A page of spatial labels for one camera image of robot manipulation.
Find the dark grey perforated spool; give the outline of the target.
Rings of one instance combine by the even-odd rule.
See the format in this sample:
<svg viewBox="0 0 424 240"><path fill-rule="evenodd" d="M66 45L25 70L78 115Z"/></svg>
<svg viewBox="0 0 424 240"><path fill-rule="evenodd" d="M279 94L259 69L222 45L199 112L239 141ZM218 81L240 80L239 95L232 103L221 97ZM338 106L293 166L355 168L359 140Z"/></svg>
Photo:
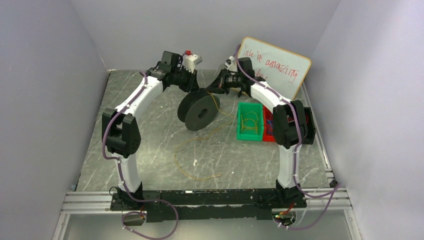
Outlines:
<svg viewBox="0 0 424 240"><path fill-rule="evenodd" d="M192 132L207 127L217 116L221 102L205 90L188 93L177 109L178 119Z"/></svg>

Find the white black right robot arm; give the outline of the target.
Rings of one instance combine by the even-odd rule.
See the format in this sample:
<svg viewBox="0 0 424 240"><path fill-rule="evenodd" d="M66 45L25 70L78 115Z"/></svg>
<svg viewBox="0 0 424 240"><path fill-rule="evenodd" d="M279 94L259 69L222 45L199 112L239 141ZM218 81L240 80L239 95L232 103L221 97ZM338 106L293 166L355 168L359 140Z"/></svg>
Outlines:
<svg viewBox="0 0 424 240"><path fill-rule="evenodd" d="M272 112L272 131L279 147L279 172L273 201L306 207L306 194L299 184L298 158L301 147L311 145L316 129L309 112L299 100L283 97L265 79L257 76L249 57L230 57L215 80L206 88L210 93L227 94L237 88Z"/></svg>

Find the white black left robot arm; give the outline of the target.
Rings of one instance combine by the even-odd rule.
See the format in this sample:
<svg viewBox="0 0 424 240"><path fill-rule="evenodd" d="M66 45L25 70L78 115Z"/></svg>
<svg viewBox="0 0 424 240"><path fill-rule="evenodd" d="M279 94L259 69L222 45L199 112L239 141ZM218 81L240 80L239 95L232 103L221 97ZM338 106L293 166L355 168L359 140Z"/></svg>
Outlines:
<svg viewBox="0 0 424 240"><path fill-rule="evenodd" d="M201 62L202 57L189 50L183 54L164 51L154 67L139 72L142 81L125 101L103 111L101 151L104 159L114 161L119 181L112 196L114 203L133 211L146 203L137 172L136 152L141 145L138 121L166 88L177 86L186 93L198 90L196 67Z"/></svg>

